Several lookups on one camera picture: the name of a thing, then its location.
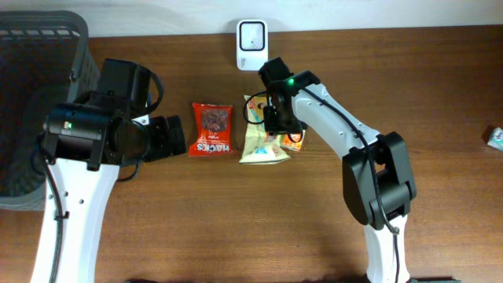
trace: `wooden table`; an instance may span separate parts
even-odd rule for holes
[[[193,101],[232,104],[236,154],[146,164],[114,188],[96,282],[302,281],[365,273],[363,228],[342,197],[341,164],[309,130],[301,153],[238,165],[243,94],[262,90],[237,70],[234,35],[91,39],[96,62],[136,61],[160,75],[158,115],[178,114],[196,140]],[[503,27],[403,28],[270,35],[270,57],[310,69],[332,96],[382,133],[407,141],[418,197],[406,228],[414,277],[503,280]],[[41,212],[0,211],[0,282],[28,282]]]

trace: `white plug device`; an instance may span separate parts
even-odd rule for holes
[[[269,58],[267,24],[263,20],[241,20],[236,26],[237,67],[258,71]]]

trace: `white snack bag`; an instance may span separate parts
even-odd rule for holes
[[[263,106],[266,97],[254,97],[247,105],[248,120],[259,122],[263,120]],[[240,164],[277,164],[290,159],[290,156],[280,147],[281,136],[269,136],[264,124],[248,124],[244,140],[243,156]]]

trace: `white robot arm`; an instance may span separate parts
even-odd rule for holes
[[[159,93],[148,102],[150,80]],[[122,166],[185,153],[177,116],[148,118],[161,102],[158,77],[133,62],[107,59],[97,89],[59,104],[37,148],[46,207],[31,283],[92,283],[108,197]]]
[[[379,131],[367,127],[354,118],[330,96],[323,84],[310,84],[306,86],[306,89],[319,94],[318,96],[323,97],[326,103],[339,109],[363,133],[369,144],[377,142],[377,136],[380,134]],[[319,101],[311,97],[306,91],[300,90],[299,94],[292,98],[292,109],[296,118],[315,130],[330,145],[340,159],[349,154],[350,149],[363,149],[362,141],[355,136],[349,125],[334,111],[320,104]],[[391,224],[398,227],[401,231],[398,235],[397,243],[400,266],[398,282],[400,283],[407,282],[410,278],[409,272],[406,269],[403,236],[406,221],[407,216],[401,215],[391,220]],[[395,282],[397,258],[395,256],[393,234],[387,229],[376,230],[374,227],[366,225],[365,239],[369,256],[367,277],[370,282]]]
[[[407,282],[403,235],[416,188],[405,142],[396,133],[383,136],[354,118],[309,71],[294,75],[276,58],[266,62],[259,74],[267,88],[266,130],[300,133],[302,121],[343,161],[344,200],[365,225],[368,280]],[[374,160],[386,164],[386,169],[376,174]]]

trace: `red snack bag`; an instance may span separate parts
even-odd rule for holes
[[[189,156],[213,156],[231,153],[230,117],[232,105],[204,105],[192,103],[199,138],[190,146]]]

